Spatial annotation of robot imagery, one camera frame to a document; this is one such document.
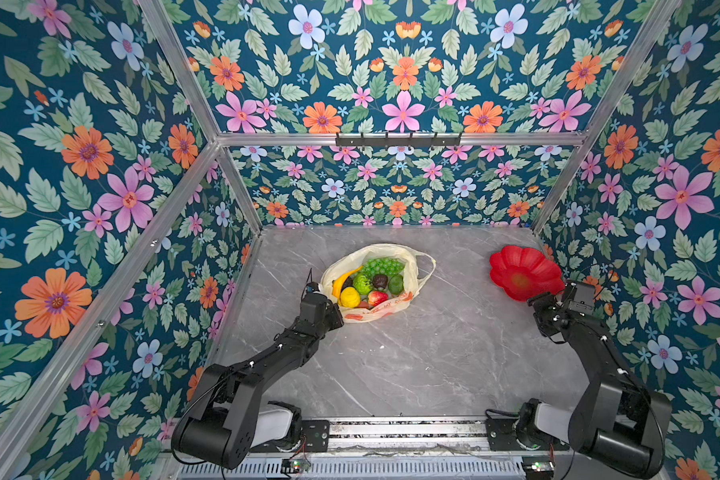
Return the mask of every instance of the diagonal metal beam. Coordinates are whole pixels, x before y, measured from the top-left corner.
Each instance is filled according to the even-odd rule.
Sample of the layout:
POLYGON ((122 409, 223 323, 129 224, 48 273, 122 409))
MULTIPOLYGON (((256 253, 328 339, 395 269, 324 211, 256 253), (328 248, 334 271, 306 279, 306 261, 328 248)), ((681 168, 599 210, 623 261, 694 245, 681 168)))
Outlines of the diagonal metal beam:
POLYGON ((147 23, 152 28, 157 43, 163 49, 168 65, 176 76, 184 97, 190 104, 195 114, 200 129, 206 136, 208 143, 213 142, 216 136, 221 133, 216 117, 213 116, 211 106, 206 101, 206 96, 197 82, 197 77, 190 70, 190 61, 184 53, 184 47, 173 28, 165 6, 161 0, 140 0, 139 6, 144 13, 147 23))
POLYGON ((638 69, 640 69, 640 66, 648 57, 653 45, 659 39, 659 35, 664 31, 670 18, 672 18, 672 14, 680 4, 681 0, 656 0, 653 4, 646 20, 640 27, 637 35, 635 35, 630 49, 626 51, 624 62, 621 64, 619 71, 616 72, 614 80, 606 90, 605 95, 598 103, 595 112, 592 113, 592 117, 590 117, 590 121, 586 125, 584 130, 584 143, 571 154, 565 167, 557 177, 557 181, 544 200, 544 206, 541 208, 541 212, 539 212, 539 215, 532 225, 536 234, 541 233, 552 212, 554 212, 554 209, 560 202, 560 199, 565 195, 565 191, 570 186, 574 177, 576 177, 576 172, 579 171, 581 162, 584 161, 588 153, 592 151, 592 147, 600 136, 600 132, 608 124, 608 120, 610 120, 611 115, 613 115, 616 110, 616 106, 632 84, 638 69))
POLYGON ((8 477, 67 391, 72 376, 85 363, 128 290, 154 255, 155 245, 168 235, 219 150, 217 144, 210 144, 200 152, 0 430, 0 480, 8 477))
POLYGON ((433 145, 443 145, 442 138, 452 138, 452 143, 446 146, 457 145, 573 145, 578 147, 584 143, 584 135, 580 132, 529 132, 529 133, 493 133, 493 134, 434 134, 434 133, 384 133, 384 134, 231 134, 219 135, 219 144, 222 147, 242 147, 257 145, 259 147, 287 146, 287 145, 336 145, 336 139, 342 145, 356 143, 358 147, 395 147, 419 144, 428 140, 437 140, 433 145))

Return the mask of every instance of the red plate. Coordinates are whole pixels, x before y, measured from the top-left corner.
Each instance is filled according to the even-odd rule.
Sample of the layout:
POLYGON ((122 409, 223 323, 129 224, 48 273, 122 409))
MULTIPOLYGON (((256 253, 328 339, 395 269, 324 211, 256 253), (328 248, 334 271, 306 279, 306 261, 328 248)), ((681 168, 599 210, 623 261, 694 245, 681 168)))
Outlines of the red plate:
POLYGON ((490 266, 490 279, 518 302, 565 288, 560 268, 535 248, 505 246, 490 256, 490 266))

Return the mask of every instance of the aluminum frame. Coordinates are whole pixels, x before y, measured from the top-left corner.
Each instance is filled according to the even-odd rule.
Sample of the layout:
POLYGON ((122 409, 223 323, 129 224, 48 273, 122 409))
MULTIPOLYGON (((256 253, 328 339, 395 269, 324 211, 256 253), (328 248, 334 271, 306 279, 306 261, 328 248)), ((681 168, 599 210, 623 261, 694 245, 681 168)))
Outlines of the aluminum frame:
POLYGON ((139 235, 76 327, 58 348, 42 373, 0 430, 0 480, 8 477, 46 419, 67 391, 72 377, 85 363, 104 327, 124 301, 132 285, 155 253, 155 245, 168 235, 173 222, 195 193, 216 156, 218 144, 207 145, 184 173, 176 188, 139 235))
MULTIPOLYGON (((339 134, 343 140, 353 139, 358 146, 363 146, 365 140, 391 140, 388 146, 406 145, 407 139, 415 140, 434 139, 438 134, 433 133, 393 133, 383 134, 339 134)), ((571 132, 529 132, 529 133, 493 133, 493 134, 443 134, 443 137, 461 138, 461 145, 572 145, 575 147, 584 144, 584 135, 578 131, 571 132)), ((336 145, 336 135, 331 134, 231 134, 221 133, 217 138, 222 147, 243 147, 245 145, 258 145, 259 147, 273 146, 299 146, 299 145, 336 145)))
POLYGON ((656 0, 656 3, 653 4, 646 20, 640 26, 637 35, 635 35, 635 39, 632 41, 629 50, 626 51, 624 62, 621 64, 619 71, 616 72, 614 80, 608 86, 605 95, 597 104, 595 112, 592 113, 590 120, 586 123, 584 143, 568 158, 565 167, 563 167, 560 175, 557 176, 557 180, 550 189, 547 198, 544 199, 544 206, 531 225, 536 235, 541 236, 544 226, 557 208, 558 203, 562 200, 570 183, 574 180, 574 177, 576 177, 581 162, 584 161, 589 152, 592 151, 592 147, 594 147, 595 141, 600 136, 600 132, 607 125, 611 115, 614 114, 616 106, 632 84, 640 66, 648 57, 648 54, 658 41, 659 35, 664 31, 664 28, 666 28, 672 18, 672 14, 681 3, 682 0, 656 0))

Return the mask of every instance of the white plastic bag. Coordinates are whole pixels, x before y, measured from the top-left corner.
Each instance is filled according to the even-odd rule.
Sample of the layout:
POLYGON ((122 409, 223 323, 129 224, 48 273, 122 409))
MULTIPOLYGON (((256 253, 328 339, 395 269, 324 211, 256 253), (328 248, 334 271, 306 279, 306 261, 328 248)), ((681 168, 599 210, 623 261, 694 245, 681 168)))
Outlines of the white plastic bag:
POLYGON ((379 303, 373 309, 365 308, 347 308, 339 307, 344 316, 345 323, 365 323, 380 319, 390 313, 405 310, 411 303, 411 300, 418 295, 422 287, 429 277, 432 276, 437 262, 431 255, 424 254, 417 250, 413 250, 404 245, 397 244, 373 244, 365 248, 361 248, 353 254, 346 255, 344 258, 329 266, 322 278, 320 279, 320 293, 325 295, 332 302, 338 303, 338 299, 333 295, 333 282, 341 275, 351 272, 369 260, 374 258, 391 257, 399 260, 404 264, 403 276, 403 292, 386 302, 379 303), (424 278, 418 278, 418 265, 416 264, 417 256, 426 256, 432 261, 432 272, 424 278))

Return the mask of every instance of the wall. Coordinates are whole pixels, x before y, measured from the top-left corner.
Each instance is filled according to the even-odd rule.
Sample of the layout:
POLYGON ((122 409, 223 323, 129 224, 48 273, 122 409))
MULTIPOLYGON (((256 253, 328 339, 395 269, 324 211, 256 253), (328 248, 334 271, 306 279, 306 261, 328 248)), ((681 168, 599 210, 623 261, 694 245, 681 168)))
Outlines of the wall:
MULTIPOLYGON (((96 0, 57 5, 53 0, 0 0, 0 425, 15 410, 69 328, 83 315, 148 219, 190 166, 197 154, 192 146, 202 145, 203 139, 178 93, 173 73, 135 4, 96 0), (44 22, 38 19, 47 17, 39 5, 55 12, 56 23, 48 18, 44 22), (123 39, 128 41, 132 54, 126 54, 123 39), (195 132, 193 139, 186 135, 187 125, 195 132), (181 140, 187 140, 189 145, 183 158, 176 151, 176 143, 181 140), (89 168, 78 161, 80 156, 93 160, 87 164, 89 168), (144 172, 142 166, 150 161, 152 170, 144 172), (125 208, 121 208, 123 200, 118 192, 123 191, 124 180, 126 186, 133 187, 136 180, 132 177, 140 186, 139 202, 134 215, 128 216, 124 214, 125 208), (99 227, 96 219, 101 220, 99 227), (56 293, 63 295, 56 295, 51 301, 56 299, 61 307, 52 316, 44 302, 56 293)), ((213 197, 218 199, 222 194, 204 192, 203 201, 190 206, 188 211, 202 213, 207 206, 211 212, 218 205, 213 197)), ((203 214, 203 219, 203 228, 210 229, 211 221, 215 222, 215 217, 210 218, 208 213, 203 214)), ((183 318, 187 325, 180 329, 182 315, 174 312, 172 321, 176 328, 171 329, 184 330, 187 340, 175 339, 173 331, 166 333, 162 325, 148 326, 154 321, 155 312, 143 312, 140 299, 144 296, 145 280, 137 285, 131 301, 136 320, 123 314, 118 326, 108 328, 107 348, 98 360, 100 364, 92 361, 89 365, 97 391, 103 394, 105 389, 109 390, 113 396, 109 405, 119 406, 113 406, 94 439, 86 442, 86 435, 81 433, 77 436, 79 443, 67 447, 76 438, 76 414, 80 412, 77 407, 90 397, 93 384, 86 376, 88 387, 78 386, 67 393, 64 404, 55 411, 60 416, 49 419, 34 443, 31 463, 25 466, 32 478, 49 478, 54 469, 57 480, 71 473, 72 478, 85 478, 94 464, 97 468, 101 465, 109 449, 117 454, 120 444, 128 442, 130 446, 138 431, 143 429, 141 435, 147 442, 150 440, 155 433, 154 419, 143 418, 141 425, 136 424, 134 417, 122 420, 125 410, 130 413, 135 406, 144 409, 142 395, 149 395, 148 390, 153 388, 144 381, 140 389, 135 389, 123 374, 138 356, 141 342, 135 338, 140 329, 147 332, 145 340, 159 341, 166 354, 163 363, 166 373, 160 377, 160 384, 155 385, 157 393, 164 397, 158 409, 160 414, 171 414, 170 410, 179 405, 178 398, 186 397, 186 383, 200 364, 195 341, 201 333, 196 322, 204 325, 215 310, 201 315, 196 299, 192 300, 196 293, 190 294, 189 278, 182 285, 179 279, 185 276, 182 262, 191 262, 193 266, 199 262, 202 267, 212 248, 203 245, 202 256, 198 256, 189 243, 186 247, 178 245, 184 241, 179 238, 179 225, 174 231, 170 236, 174 253, 159 254, 156 257, 159 262, 153 261, 155 265, 149 272, 154 280, 160 276, 154 269, 163 268, 166 276, 163 286, 176 280, 172 283, 174 306, 185 303, 187 314, 183 318), (196 322, 189 322, 188 316, 196 322), (136 326, 137 322, 147 325, 136 326), (180 351, 186 357, 183 363, 179 361, 180 351), (111 360, 115 353, 121 356, 119 360, 111 360), (110 366, 115 365, 112 374, 110 366), (125 392, 128 396, 116 396, 125 392), (119 422, 115 421, 117 411, 122 411, 119 422), (108 436, 106 422, 111 425, 108 436), (105 446, 108 450, 102 453, 105 446)), ((242 251, 241 235, 242 232, 227 233, 226 241, 230 244, 227 258, 242 251)), ((220 249, 218 239, 222 232, 217 231, 216 237, 214 244, 220 249)), ((220 271, 216 262, 220 256, 219 251, 216 258, 208 259, 214 275, 220 271)), ((238 267, 239 262, 230 272, 220 275, 219 282, 224 276, 233 276, 238 267)), ((202 270, 195 275, 201 276, 202 270)), ((167 321, 167 310, 162 311, 163 321, 167 321)), ((134 470, 142 468, 141 460, 148 457, 135 458, 134 470)))
POLYGON ((720 2, 684 2, 627 95, 545 231, 549 253, 597 285, 625 357, 672 398, 672 476, 720 478, 720 2))

